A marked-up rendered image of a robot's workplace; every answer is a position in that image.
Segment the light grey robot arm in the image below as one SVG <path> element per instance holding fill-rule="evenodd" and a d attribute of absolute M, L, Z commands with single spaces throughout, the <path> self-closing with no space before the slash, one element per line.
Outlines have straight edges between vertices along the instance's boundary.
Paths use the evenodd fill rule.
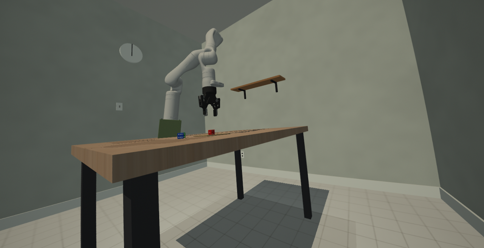
<path fill-rule="evenodd" d="M 213 39 L 214 38 L 214 39 Z M 204 49 L 192 51 L 174 70 L 167 74 L 165 83 L 171 86 L 166 92 L 164 120 L 178 120 L 180 94 L 183 89 L 183 73 L 193 70 L 200 64 L 202 70 L 202 87 L 224 87 L 224 83 L 216 81 L 216 72 L 213 68 L 206 67 L 217 63 L 216 48 L 223 42 L 222 36 L 215 29 L 210 29 L 206 34 Z"/>

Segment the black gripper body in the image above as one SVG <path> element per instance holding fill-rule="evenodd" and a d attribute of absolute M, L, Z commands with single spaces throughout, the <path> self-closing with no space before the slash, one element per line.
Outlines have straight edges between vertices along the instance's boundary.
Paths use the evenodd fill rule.
<path fill-rule="evenodd" d="M 208 101 L 208 98 L 211 97 L 211 100 L 209 102 L 209 104 L 214 104 L 213 102 L 213 98 L 216 99 L 216 87 L 213 87 L 213 86 L 207 86 L 207 87 L 203 87 L 202 88 L 202 93 L 204 95 L 204 101 L 207 102 Z"/>

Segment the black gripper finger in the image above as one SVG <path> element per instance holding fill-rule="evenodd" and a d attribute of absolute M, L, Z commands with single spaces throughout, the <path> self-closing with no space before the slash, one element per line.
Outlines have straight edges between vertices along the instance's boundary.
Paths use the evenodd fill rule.
<path fill-rule="evenodd" d="M 204 116 L 207 116 L 208 115 L 208 112 L 207 112 L 207 106 L 211 100 L 211 97 L 208 98 L 208 101 L 205 102 L 203 99 L 204 99 L 204 95 L 199 95 L 198 96 L 198 99 L 199 99 L 199 106 L 202 107 L 203 109 L 203 115 Z"/>
<path fill-rule="evenodd" d="M 213 107 L 213 116 L 217 116 L 217 109 L 220 108 L 220 98 L 213 98 L 213 102 L 214 104 L 211 104 L 211 106 Z"/>

